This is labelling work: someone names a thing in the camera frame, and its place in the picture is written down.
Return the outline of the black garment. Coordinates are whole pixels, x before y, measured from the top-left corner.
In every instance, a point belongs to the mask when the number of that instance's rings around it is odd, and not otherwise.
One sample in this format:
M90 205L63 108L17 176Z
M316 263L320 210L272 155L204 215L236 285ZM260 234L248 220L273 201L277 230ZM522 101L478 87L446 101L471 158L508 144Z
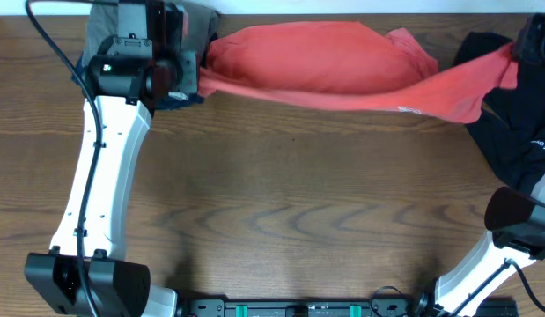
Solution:
M512 60L512 40L471 32L454 65L469 95L489 108L466 125L495 175L531 194L545 176L545 68Z

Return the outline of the orange soccer t-shirt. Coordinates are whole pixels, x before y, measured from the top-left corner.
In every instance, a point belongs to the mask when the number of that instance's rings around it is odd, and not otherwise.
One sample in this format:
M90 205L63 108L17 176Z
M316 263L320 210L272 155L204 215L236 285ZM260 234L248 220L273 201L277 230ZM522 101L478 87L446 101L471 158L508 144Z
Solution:
M199 94L215 92L326 111L387 111L472 123L483 97L514 89L510 42L441 71L405 28L380 34L359 22L251 26L214 40Z

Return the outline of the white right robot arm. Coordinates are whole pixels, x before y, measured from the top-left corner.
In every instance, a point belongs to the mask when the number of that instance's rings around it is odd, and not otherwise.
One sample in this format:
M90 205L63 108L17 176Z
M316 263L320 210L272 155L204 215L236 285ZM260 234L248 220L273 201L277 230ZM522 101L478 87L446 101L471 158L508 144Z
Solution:
M545 259L545 14L530 16L515 41L470 33L454 62L472 62L509 43L516 88L488 92L487 109L466 126L504 186L490 198L483 236L427 287L410 309L414 316L515 316L514 302L488 296L511 275Z

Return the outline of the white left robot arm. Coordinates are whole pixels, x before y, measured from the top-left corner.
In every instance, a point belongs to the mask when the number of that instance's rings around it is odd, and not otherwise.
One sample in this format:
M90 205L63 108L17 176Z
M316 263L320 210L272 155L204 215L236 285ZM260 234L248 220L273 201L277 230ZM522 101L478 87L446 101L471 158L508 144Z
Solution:
M63 218L45 254L30 253L25 277L55 313L184 316L177 291L126 261L136 161L158 102L197 87L198 56L96 55L82 76L84 130Z

